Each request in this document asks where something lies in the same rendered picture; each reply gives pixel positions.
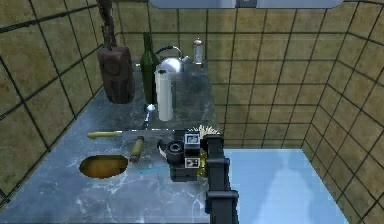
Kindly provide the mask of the pale bristle brush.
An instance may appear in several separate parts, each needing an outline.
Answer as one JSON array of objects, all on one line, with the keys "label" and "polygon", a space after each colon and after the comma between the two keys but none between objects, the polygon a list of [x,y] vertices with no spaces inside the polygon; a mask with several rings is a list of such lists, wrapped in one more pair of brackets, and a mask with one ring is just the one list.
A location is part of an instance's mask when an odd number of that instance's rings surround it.
[{"label": "pale bristle brush", "polygon": [[190,131],[198,132],[200,137],[203,138],[207,134],[219,134],[219,131],[212,126],[199,125],[198,127],[190,128]]}]

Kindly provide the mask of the dark green glass bottle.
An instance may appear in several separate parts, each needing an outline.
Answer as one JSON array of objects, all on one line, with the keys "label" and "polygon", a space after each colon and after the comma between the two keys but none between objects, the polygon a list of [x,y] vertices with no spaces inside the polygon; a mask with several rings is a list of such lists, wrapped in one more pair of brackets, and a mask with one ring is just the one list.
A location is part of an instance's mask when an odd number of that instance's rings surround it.
[{"label": "dark green glass bottle", "polygon": [[152,38],[149,32],[143,33],[144,52],[140,59],[140,68],[142,72],[142,81],[145,93],[145,99],[148,104],[157,103],[155,75],[156,67],[159,65],[159,59],[153,52]]}]

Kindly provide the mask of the glass salt shaker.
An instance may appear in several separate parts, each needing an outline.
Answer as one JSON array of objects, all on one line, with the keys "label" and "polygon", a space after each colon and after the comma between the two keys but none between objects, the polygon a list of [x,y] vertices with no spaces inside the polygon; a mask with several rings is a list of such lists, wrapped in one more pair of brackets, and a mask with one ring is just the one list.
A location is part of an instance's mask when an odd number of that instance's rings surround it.
[{"label": "glass salt shaker", "polygon": [[203,41],[197,38],[193,41],[194,47],[194,64],[201,65],[203,62]]}]

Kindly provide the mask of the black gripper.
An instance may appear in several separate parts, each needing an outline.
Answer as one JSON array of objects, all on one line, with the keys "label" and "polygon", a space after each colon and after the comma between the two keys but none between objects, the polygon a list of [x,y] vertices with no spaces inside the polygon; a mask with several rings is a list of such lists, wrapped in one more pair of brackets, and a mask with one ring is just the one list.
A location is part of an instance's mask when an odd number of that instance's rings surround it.
[{"label": "black gripper", "polygon": [[170,178],[173,182],[197,180],[200,167],[200,148],[185,144],[183,141],[171,141],[167,147],[162,139],[157,143],[159,153],[167,158],[170,167]]}]

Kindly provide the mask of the yellow handled knife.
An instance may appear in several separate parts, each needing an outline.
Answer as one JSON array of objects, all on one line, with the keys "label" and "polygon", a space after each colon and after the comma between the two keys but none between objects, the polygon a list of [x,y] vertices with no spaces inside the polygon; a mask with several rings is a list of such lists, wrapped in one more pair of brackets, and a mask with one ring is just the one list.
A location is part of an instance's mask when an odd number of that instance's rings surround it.
[{"label": "yellow handled knife", "polygon": [[139,136],[148,137],[154,136],[157,131],[153,130],[125,130],[125,131],[100,131],[89,132],[87,137],[90,139],[102,138],[102,137],[122,137],[125,139],[136,139]]}]

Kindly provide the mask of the silver kettle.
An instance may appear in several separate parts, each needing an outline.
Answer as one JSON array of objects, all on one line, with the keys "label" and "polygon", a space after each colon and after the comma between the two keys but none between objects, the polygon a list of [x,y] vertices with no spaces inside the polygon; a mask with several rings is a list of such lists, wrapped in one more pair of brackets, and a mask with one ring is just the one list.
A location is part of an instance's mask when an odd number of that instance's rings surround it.
[{"label": "silver kettle", "polygon": [[161,70],[168,70],[170,72],[184,72],[185,71],[185,66],[187,64],[192,64],[193,60],[189,56],[184,56],[183,52],[176,46],[170,45],[170,46],[165,46],[160,48],[155,52],[156,55],[160,55],[162,52],[166,50],[177,50],[178,55],[175,57],[163,57],[160,60],[160,69]]}]

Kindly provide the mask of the white paper towel roll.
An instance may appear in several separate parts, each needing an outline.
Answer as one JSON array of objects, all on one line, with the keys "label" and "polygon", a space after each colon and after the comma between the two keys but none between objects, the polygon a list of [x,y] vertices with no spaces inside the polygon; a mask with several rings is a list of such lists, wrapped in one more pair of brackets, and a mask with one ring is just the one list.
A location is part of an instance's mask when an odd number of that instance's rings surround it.
[{"label": "white paper towel roll", "polygon": [[158,69],[155,71],[156,93],[159,119],[170,121],[173,119],[172,83],[167,70]]}]

